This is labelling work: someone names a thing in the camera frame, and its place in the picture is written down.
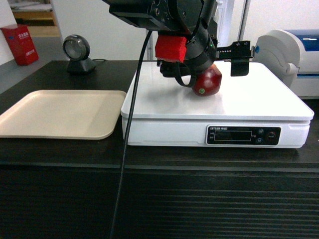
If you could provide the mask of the black gripper red block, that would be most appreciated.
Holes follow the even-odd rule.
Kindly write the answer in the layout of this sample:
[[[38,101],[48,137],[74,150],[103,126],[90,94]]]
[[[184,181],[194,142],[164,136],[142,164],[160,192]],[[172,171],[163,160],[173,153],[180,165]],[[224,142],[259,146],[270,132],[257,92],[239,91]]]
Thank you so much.
[[[187,68],[206,69],[216,60],[231,60],[232,77],[249,73],[250,59],[255,47],[250,41],[233,42],[231,48],[217,49],[207,28],[200,25],[194,35],[178,36],[160,33],[155,46],[157,66],[167,78],[175,78],[175,63],[179,63],[180,75],[191,75]]]

